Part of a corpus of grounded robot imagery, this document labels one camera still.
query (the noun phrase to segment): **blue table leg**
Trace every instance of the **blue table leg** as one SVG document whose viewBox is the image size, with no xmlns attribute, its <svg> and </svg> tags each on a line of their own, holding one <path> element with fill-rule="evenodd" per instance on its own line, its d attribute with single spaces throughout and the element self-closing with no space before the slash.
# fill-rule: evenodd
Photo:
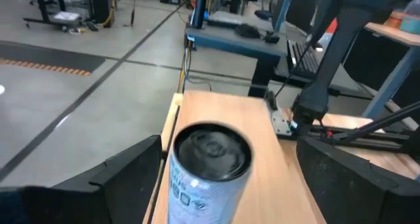
<svg viewBox="0 0 420 224">
<path fill-rule="evenodd" d="M 403 59 L 398 63 L 395 69 L 389 74 L 388 78 L 382 84 L 375 98 L 363 113 L 363 117 L 374 119 L 382 111 L 384 105 L 394 96 L 395 92 L 404 82 L 405 78 L 411 72 L 411 67 L 420 54 L 420 47 L 410 47 Z"/>
</svg>

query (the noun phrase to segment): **orange and black hazard tape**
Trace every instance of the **orange and black hazard tape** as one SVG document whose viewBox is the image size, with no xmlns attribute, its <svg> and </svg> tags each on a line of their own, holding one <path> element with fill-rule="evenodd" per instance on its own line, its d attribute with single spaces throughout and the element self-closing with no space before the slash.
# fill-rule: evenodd
<svg viewBox="0 0 420 224">
<path fill-rule="evenodd" d="M 23 66 L 28 68 L 35 68 L 40 70 L 52 70 L 55 72 L 62 72 L 62 73 L 68 73 L 68 74 L 77 74 L 79 76 L 88 76 L 91 73 L 87 72 L 85 70 L 77 70 L 77 69 L 71 69 L 61 66 L 50 66 L 46 64 L 38 64 L 38 63 L 32 63 L 32 62 L 23 62 L 18 60 L 7 60 L 0 58 L 0 64 L 10 64 L 13 66 Z"/>
</svg>

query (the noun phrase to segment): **metal can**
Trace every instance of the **metal can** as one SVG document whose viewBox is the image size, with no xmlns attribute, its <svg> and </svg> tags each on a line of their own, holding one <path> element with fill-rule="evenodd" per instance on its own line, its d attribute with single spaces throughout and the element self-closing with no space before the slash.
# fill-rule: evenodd
<svg viewBox="0 0 420 224">
<path fill-rule="evenodd" d="M 232 221 L 251 167 L 247 141 L 225 126 L 183 129 L 170 157 L 168 224 Z"/>
</svg>

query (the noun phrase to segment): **gray floor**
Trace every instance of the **gray floor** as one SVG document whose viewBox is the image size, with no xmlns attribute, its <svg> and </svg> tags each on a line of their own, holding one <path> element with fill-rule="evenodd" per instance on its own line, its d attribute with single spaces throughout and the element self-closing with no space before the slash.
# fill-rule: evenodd
<svg viewBox="0 0 420 224">
<path fill-rule="evenodd" d="M 88 77 L 0 65 L 0 166 L 4 166 L 47 125 L 80 97 L 96 80 L 148 35 L 176 6 L 158 0 L 137 0 L 133 28 L 133 0 L 121 0 L 115 27 L 82 35 L 64 34 L 50 26 L 32 24 L 23 16 L 39 16 L 29 0 L 0 0 L 0 41 L 27 43 L 115 58 Z M 181 9 L 154 32 L 71 113 L 2 182 L 1 186 L 45 185 L 64 181 L 123 149 L 159 134 L 177 88 L 188 10 Z M 216 92 L 246 95 L 256 60 L 199 48 L 192 55 L 191 78 L 208 80 Z M 272 82 L 271 89 L 279 83 Z M 208 90 L 208 84 L 187 83 L 187 89 Z M 286 87 L 278 98 L 291 106 L 300 89 Z M 368 101 L 331 98 L 330 112 L 359 116 Z"/>
</svg>

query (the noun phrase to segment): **keyboard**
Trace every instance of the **keyboard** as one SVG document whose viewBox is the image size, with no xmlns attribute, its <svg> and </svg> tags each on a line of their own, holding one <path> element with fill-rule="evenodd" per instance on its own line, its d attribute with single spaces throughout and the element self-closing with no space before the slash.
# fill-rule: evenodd
<svg viewBox="0 0 420 224">
<path fill-rule="evenodd" d="M 290 56 L 290 62 L 288 62 L 289 73 L 293 71 L 293 74 L 296 76 L 301 76 L 307 79 L 314 79 L 320 64 L 316 58 L 315 50 L 312 47 L 309 47 L 299 66 L 296 66 L 302 57 L 303 51 L 306 48 L 306 44 L 296 43 L 290 40 L 288 40 L 287 43 Z"/>
</svg>

